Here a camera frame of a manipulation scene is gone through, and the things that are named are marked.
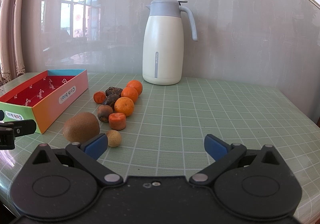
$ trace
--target thermos body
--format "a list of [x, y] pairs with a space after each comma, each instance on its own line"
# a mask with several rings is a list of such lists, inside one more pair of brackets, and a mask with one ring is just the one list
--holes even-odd
[[143, 41], [143, 78], [158, 85], [179, 82], [182, 75], [183, 50], [182, 19], [150, 16]]

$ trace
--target carrot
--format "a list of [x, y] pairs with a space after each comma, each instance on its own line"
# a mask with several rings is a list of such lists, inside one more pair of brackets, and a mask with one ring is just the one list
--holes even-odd
[[114, 130], [123, 130], [126, 126], [125, 114], [123, 113], [110, 114], [109, 125]]
[[106, 93], [103, 91], [98, 91], [93, 95], [93, 100], [95, 103], [101, 104], [106, 98]]

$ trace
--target beige curtain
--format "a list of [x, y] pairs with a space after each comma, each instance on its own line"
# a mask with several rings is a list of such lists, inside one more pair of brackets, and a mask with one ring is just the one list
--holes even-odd
[[1, 0], [0, 86], [25, 73], [21, 46], [22, 0]]

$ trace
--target colorful cardboard box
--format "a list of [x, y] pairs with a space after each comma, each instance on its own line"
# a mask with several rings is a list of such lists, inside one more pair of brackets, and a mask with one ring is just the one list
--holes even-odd
[[2, 95], [0, 110], [5, 122], [35, 120], [43, 134], [87, 88], [87, 70], [44, 71]]

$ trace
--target white thermos jug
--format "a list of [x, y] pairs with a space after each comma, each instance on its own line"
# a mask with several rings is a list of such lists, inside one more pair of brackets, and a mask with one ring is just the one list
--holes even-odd
[[171, 85], [179, 82], [183, 64], [181, 11], [188, 14], [192, 39], [198, 41], [192, 12], [184, 0], [153, 0], [143, 41], [142, 75], [150, 83]]

